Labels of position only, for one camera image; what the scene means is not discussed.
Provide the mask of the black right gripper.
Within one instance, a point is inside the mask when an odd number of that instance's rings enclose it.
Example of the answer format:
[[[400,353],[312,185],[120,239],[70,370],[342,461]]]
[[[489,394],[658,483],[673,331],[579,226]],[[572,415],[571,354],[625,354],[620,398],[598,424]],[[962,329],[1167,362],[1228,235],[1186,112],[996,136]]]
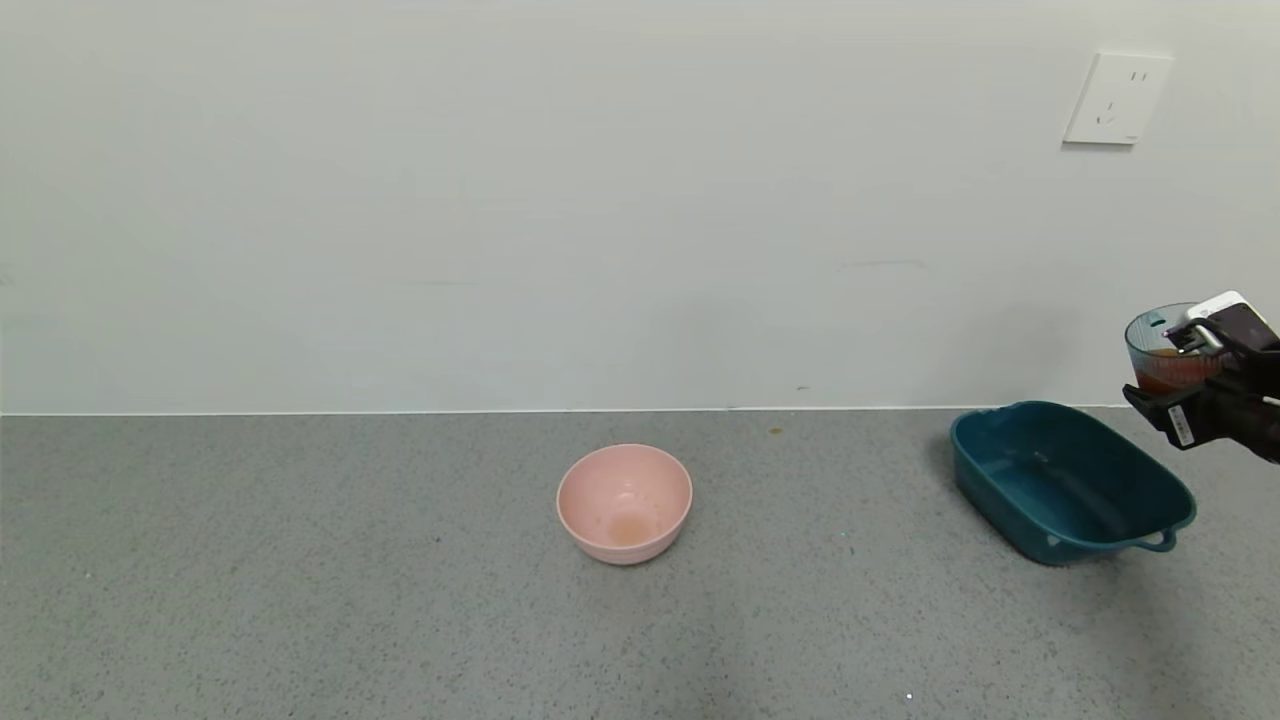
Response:
[[[1277,398],[1239,380],[1213,378],[1166,396],[1125,384],[1123,397],[1179,450],[1231,441],[1266,462],[1279,462]]]

